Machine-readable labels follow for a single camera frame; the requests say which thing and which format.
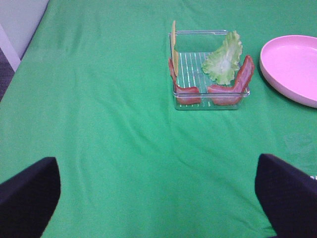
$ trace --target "clear plastic container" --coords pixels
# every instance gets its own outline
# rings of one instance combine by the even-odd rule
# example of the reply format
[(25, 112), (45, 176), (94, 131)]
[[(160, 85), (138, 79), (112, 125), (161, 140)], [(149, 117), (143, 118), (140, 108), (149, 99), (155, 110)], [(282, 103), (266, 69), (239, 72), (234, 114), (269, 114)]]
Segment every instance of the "clear plastic container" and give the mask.
[[(226, 30), (217, 31), (176, 31), (175, 50), (178, 52), (178, 75), (173, 83), (173, 96), (177, 110), (231, 110), (238, 109), (242, 99), (249, 96), (247, 86), (242, 93), (209, 93), (208, 86), (216, 84), (202, 71), (206, 56), (218, 49), (224, 40)], [(179, 93), (176, 87), (197, 87), (196, 93)], [(219, 105), (219, 101), (228, 102)]]

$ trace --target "bacon slice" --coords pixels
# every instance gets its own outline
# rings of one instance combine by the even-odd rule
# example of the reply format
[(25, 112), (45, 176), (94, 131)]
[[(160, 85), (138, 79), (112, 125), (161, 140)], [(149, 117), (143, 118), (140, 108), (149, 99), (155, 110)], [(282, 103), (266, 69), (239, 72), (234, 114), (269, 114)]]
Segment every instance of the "bacon slice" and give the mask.
[[(232, 87), (225, 87), (221, 85), (211, 85), (208, 87), (209, 93), (242, 93), (251, 81), (254, 72), (254, 64), (252, 57), (247, 55), (244, 59), (243, 65), (237, 73), (235, 83)], [(214, 97), (211, 98), (216, 105), (234, 105), (237, 104), (242, 97)]]
[[(199, 93), (198, 87), (182, 88), (182, 87), (179, 87), (177, 85), (176, 75), (175, 75), (175, 71), (174, 71), (174, 67), (173, 67), (173, 63), (172, 63), (171, 58), (168, 59), (168, 67), (169, 67), (170, 76), (173, 79), (173, 84), (174, 84), (176, 93)], [(176, 98), (176, 100), (178, 101), (179, 104), (183, 104), (183, 105), (200, 103), (202, 101), (201, 98), (190, 98), (190, 97), (188, 97), (188, 98)]]

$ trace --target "table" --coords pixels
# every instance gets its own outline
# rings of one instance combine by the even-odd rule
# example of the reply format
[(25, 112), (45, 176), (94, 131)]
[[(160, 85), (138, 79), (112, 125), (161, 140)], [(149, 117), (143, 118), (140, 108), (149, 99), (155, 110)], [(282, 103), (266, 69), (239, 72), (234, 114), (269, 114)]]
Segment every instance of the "table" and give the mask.
[[(263, 78), (272, 38), (317, 35), (317, 2), (50, 0), (0, 104), (0, 180), (55, 156), (62, 191), (43, 237), (269, 237), (260, 153), (317, 174), (317, 111)], [(177, 111), (177, 30), (236, 30), (254, 59), (238, 110)]]

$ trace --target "pink plate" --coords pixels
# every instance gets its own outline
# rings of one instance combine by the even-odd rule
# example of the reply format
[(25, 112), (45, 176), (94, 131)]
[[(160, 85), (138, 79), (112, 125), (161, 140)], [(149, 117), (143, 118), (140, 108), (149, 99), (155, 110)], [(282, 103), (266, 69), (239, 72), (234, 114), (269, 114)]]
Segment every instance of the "pink plate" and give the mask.
[(317, 108), (317, 38), (281, 36), (267, 42), (260, 55), (265, 79), (295, 102)]

